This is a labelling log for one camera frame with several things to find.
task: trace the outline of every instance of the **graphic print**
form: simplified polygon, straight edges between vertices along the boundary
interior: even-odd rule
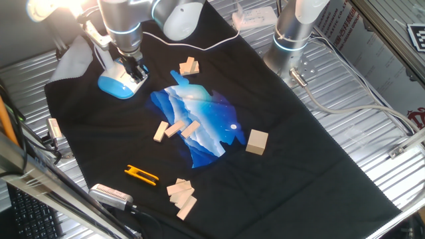
[[[191,152],[192,168],[208,165],[223,155],[225,150],[220,142],[230,145],[236,137],[246,144],[236,110],[225,97],[215,91],[210,96],[203,86],[189,84],[174,70],[171,75],[179,85],[153,92],[151,99],[170,124],[179,120],[186,127],[194,120],[201,124],[187,139],[181,137]]]
[[[407,118],[412,120],[419,129],[423,129],[425,127],[425,108],[420,107],[417,112],[407,111]]]

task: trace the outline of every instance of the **corrugated metal surface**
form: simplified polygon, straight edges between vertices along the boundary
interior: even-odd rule
[[[240,3],[244,9],[268,5],[276,9],[274,0],[241,0]],[[215,0],[211,1],[211,4],[231,23],[231,13],[236,11],[233,1]],[[262,55],[270,47],[273,30],[273,26],[262,27],[244,31],[241,35],[258,54]],[[317,70],[317,76],[308,81],[311,91],[323,105],[330,108],[346,108],[374,103],[353,74],[348,72],[337,57],[322,44],[309,43],[305,48],[305,57]],[[46,134],[45,119],[49,117],[43,86],[56,65],[54,53],[50,52],[0,70],[0,77],[11,91],[14,101],[28,117],[29,127],[40,136]],[[406,136],[398,124],[385,113],[362,110],[351,114],[329,115],[315,110],[315,105],[301,88],[295,87],[294,92],[336,142],[396,206],[404,206],[422,189],[425,180],[424,152],[421,149],[414,149],[391,160],[387,153],[395,145],[406,140]],[[66,141],[61,142],[60,150],[70,151]],[[73,158],[63,160],[59,168],[87,191],[84,177]],[[2,202],[6,202],[8,198],[4,189],[0,188]],[[96,236],[91,230],[61,213],[59,219],[66,232],[66,238]]]
[[[26,125],[38,136],[47,135],[46,119],[50,117],[44,85],[58,65],[55,52],[49,52],[36,58],[20,62],[0,70],[0,78],[6,84],[12,100],[27,118]],[[59,141],[59,151],[65,155],[57,167],[70,177],[78,186],[88,192],[80,167],[72,157],[68,142]],[[9,193],[3,180],[0,183],[0,211],[10,206]],[[94,233],[62,213],[58,213],[64,238],[89,238]]]

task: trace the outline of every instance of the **yellow clip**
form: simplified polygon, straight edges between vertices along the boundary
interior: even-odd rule
[[[138,169],[137,167],[134,167],[131,165],[127,165],[127,167],[128,169],[124,170],[124,173],[127,173],[128,175],[141,179],[142,181],[145,181],[146,183],[149,183],[150,185],[156,186],[157,182],[159,181],[158,177],[156,177],[155,175],[146,173],[145,171],[142,171]]]

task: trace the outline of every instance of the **wooden block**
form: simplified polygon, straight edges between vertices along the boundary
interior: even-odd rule
[[[188,213],[192,210],[193,205],[197,202],[197,199],[193,196],[190,196],[189,199],[187,199],[186,203],[183,205],[183,207],[180,209],[179,213],[177,213],[177,216],[184,220]]]
[[[185,139],[188,138],[201,124],[198,121],[192,122],[183,132],[181,132],[181,136],[183,136]]]
[[[177,123],[173,124],[171,127],[169,127],[167,130],[165,130],[165,134],[168,137],[173,136],[175,133],[177,133],[181,128],[185,126],[185,122],[179,120]]]
[[[183,71],[183,73],[185,72],[185,69],[186,69],[186,62],[185,63],[180,63],[180,73]]]
[[[173,195],[171,195],[171,197],[170,197],[170,202],[172,202],[172,203],[178,203],[179,202],[179,199],[180,199],[180,196],[185,192],[186,190],[184,190],[184,191],[181,191],[181,192],[178,192],[178,193],[175,193],[175,194],[173,194]]]
[[[171,185],[167,187],[167,192],[168,195],[171,196],[175,193],[180,193],[181,191],[187,190],[187,189],[191,189],[191,182],[190,181],[186,181],[184,183],[177,183],[176,185]]]
[[[264,133],[255,129],[251,129],[250,139],[246,146],[246,151],[250,153],[256,153],[263,155],[264,149],[266,148],[268,133]]]
[[[195,68],[197,67],[197,64],[198,64],[197,60],[192,63],[191,71],[190,71],[191,74],[195,72]]]
[[[197,66],[195,67],[195,71],[193,73],[199,73],[199,63],[197,62]]]
[[[155,140],[156,142],[161,142],[162,137],[164,136],[164,132],[167,128],[168,128],[168,123],[161,121],[157,129],[157,132],[155,133],[155,136],[153,136],[153,140]]]
[[[184,180],[184,179],[177,179],[175,181],[175,184],[177,184],[177,183],[184,183],[184,182],[186,182],[186,180]]]
[[[185,72],[190,72],[191,67],[195,59],[193,57],[188,57],[185,65]]]
[[[183,191],[179,197],[179,200],[177,201],[177,203],[175,204],[176,207],[178,208],[182,208],[183,205],[185,205],[185,203],[187,202],[187,200],[189,199],[190,196],[192,196],[193,192],[195,190],[193,188],[188,189],[186,191]]]

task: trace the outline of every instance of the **black t-shirt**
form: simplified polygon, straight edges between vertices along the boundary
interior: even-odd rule
[[[168,40],[154,22],[144,23],[143,30]],[[206,48],[234,35],[206,3],[185,43]],[[399,213],[241,37],[199,51],[144,35],[141,51],[150,78],[128,100],[99,89],[103,69],[96,60],[82,77],[46,85],[51,115],[89,187],[101,183],[179,220],[166,187],[176,178],[190,180],[197,203],[184,224],[207,238],[364,238]],[[232,138],[226,143],[200,147],[180,135],[153,140],[161,121],[172,124],[177,117],[169,107],[175,109],[179,101],[165,105],[181,94],[165,91],[178,85],[170,72],[178,72],[188,56],[199,61],[201,72],[184,78],[203,88],[198,90],[208,99],[196,114],[208,115],[207,121],[218,126],[231,123],[227,130],[236,127],[236,133],[220,131],[218,138]],[[200,110],[211,104],[223,116]],[[269,133],[262,156],[245,151],[251,129]],[[124,173],[127,165],[158,176],[160,184],[152,187],[130,177]],[[165,238],[186,238],[168,229]]]

